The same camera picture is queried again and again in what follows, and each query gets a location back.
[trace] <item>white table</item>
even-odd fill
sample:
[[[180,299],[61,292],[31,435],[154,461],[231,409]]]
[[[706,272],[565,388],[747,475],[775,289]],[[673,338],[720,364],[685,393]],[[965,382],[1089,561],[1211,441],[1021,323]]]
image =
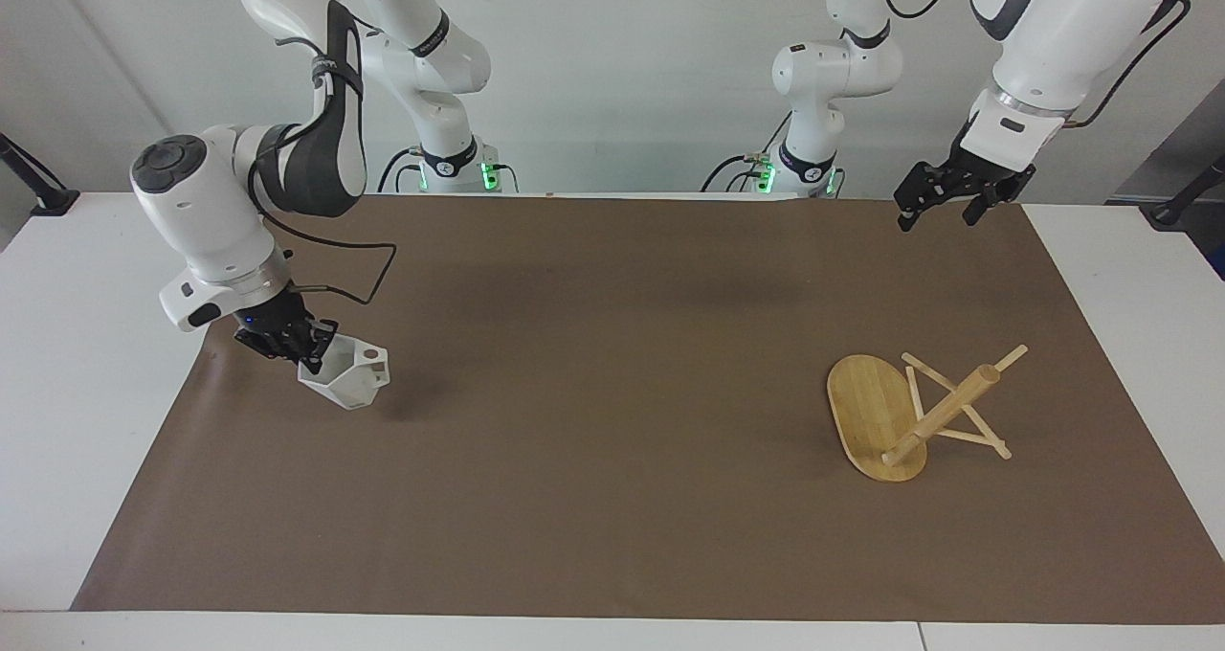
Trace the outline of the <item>white table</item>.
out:
[[[761,200],[757,195],[673,197]],[[1225,553],[1225,283],[1123,207],[1027,206]],[[181,267],[129,194],[34,218],[0,254],[0,649],[1220,651],[1225,626],[1105,628],[65,613],[202,342],[157,291]]]

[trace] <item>wooden stick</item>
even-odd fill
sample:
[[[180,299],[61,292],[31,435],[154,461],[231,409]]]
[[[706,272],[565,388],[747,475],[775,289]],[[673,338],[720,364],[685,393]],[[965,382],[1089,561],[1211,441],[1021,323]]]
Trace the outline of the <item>wooden stick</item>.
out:
[[[944,378],[944,374],[937,371],[936,369],[932,369],[927,364],[924,364],[914,354],[911,354],[909,352],[903,352],[902,353],[902,360],[905,362],[907,364],[910,364],[915,369],[918,369],[920,374],[922,374],[922,375],[930,378],[931,380],[938,383],[940,385],[944,386],[944,390],[947,390],[949,392],[957,390],[957,386],[953,385],[953,381],[951,381],[947,378]]]
[[[974,435],[973,433],[964,433],[959,430],[940,429],[936,432],[937,436],[941,438],[953,438],[953,440],[964,440],[965,443],[973,443],[975,445],[986,445],[989,447],[996,446],[995,443],[986,439],[982,435]]]
[[[915,423],[922,419],[922,398],[919,397],[919,380],[915,378],[915,368],[907,367],[907,383],[910,384],[910,403],[915,406]]]
[[[979,411],[975,409],[975,407],[970,407],[969,405],[967,405],[965,407],[962,407],[962,411],[965,412],[965,416],[969,417],[971,422],[974,422],[979,432],[982,433],[982,436],[991,441],[991,446],[996,449],[1001,459],[1012,460],[1012,450],[1008,450],[1008,446],[1005,445],[1003,439],[996,435],[996,433],[991,429],[991,427],[987,425],[986,419],[984,419],[982,416],[979,414]]]
[[[953,421],[953,417],[962,412],[962,407],[974,403],[976,398],[982,397],[998,381],[1000,371],[997,368],[984,364],[974,369],[956,390],[944,396],[922,419],[919,419],[914,430],[902,436],[902,440],[881,456],[884,466],[898,466],[907,455],[914,452],[916,447],[936,435],[936,432],[948,425],[948,422]]]
[[[1007,357],[1005,357],[1003,359],[1000,359],[1000,363],[996,364],[997,370],[1003,371],[1008,367],[1016,364],[1017,359],[1023,358],[1028,351],[1029,351],[1029,348],[1025,347],[1024,345],[1018,346],[1016,349],[1011,351],[1007,354]]]

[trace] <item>brown table covering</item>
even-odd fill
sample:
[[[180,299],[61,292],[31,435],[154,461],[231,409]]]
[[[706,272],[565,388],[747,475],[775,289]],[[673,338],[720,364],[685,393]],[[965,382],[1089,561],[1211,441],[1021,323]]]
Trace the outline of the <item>brown table covering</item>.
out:
[[[1020,208],[903,234],[883,202],[372,197],[296,224],[399,243],[372,306],[307,300],[391,386],[343,412],[216,324],[74,609],[1225,623],[1221,558]],[[363,292],[381,260],[283,244],[299,284]],[[842,357],[959,379],[1019,343],[976,405],[1013,460],[936,439],[888,485],[843,455]]]

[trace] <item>oval wooden board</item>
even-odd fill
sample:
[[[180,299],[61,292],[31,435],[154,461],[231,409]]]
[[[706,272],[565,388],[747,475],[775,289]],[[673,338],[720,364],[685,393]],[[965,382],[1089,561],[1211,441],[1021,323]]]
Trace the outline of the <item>oval wooden board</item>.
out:
[[[867,354],[846,357],[829,371],[826,390],[843,450],[855,468],[876,481],[904,482],[927,465],[926,445],[897,467],[881,460],[918,423],[910,386],[892,364]]]

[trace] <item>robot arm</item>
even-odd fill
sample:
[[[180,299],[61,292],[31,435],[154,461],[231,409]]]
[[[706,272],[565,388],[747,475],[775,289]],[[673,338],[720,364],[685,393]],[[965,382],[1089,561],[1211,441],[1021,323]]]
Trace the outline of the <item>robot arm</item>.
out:
[[[385,34],[364,48],[368,69],[399,101],[420,136],[423,189],[496,191],[497,151],[472,132],[456,94],[489,82],[485,45],[454,26],[435,0],[366,0]]]
[[[974,13],[1003,53],[992,81],[940,167],[919,163],[898,188],[898,222],[951,199],[970,197],[975,224],[987,210],[1016,200],[1036,172],[1034,158],[1088,97],[1166,0],[973,0]]]
[[[316,320],[306,310],[290,280],[287,254],[263,227],[257,205],[341,216],[361,196],[366,184],[364,43],[375,54],[404,50],[414,56],[392,66],[415,85],[417,91],[403,97],[412,102],[424,98],[421,85],[440,89],[439,98],[479,91],[489,78],[489,56],[477,40],[451,26],[434,0],[371,0],[388,27],[386,34],[379,33],[377,44],[371,37],[363,40],[359,20],[339,0],[241,1],[278,44],[310,49],[312,119],[306,125],[217,126],[200,136],[165,137],[136,158],[132,189],[162,237],[187,262],[160,293],[170,320],[191,331],[234,315],[239,322],[235,340],[268,358],[299,364],[304,383],[310,384],[311,376],[320,383],[317,376],[345,369],[330,358],[352,357],[354,349],[366,351],[355,343],[365,343],[337,335],[334,321]],[[421,36],[421,43],[399,43]],[[447,105],[446,128],[428,118],[418,121],[421,140],[450,137],[472,146],[477,140],[467,130],[463,105],[458,101]],[[441,146],[439,151],[447,150]],[[462,168],[456,166],[457,172]],[[330,348],[339,340],[344,346]],[[369,403],[374,389],[386,380],[383,367],[358,398]]]
[[[827,0],[840,40],[797,43],[774,59],[774,88],[791,104],[791,126],[769,151],[772,190],[826,195],[845,128],[835,98],[877,96],[902,78],[902,50],[889,40],[884,0]]]

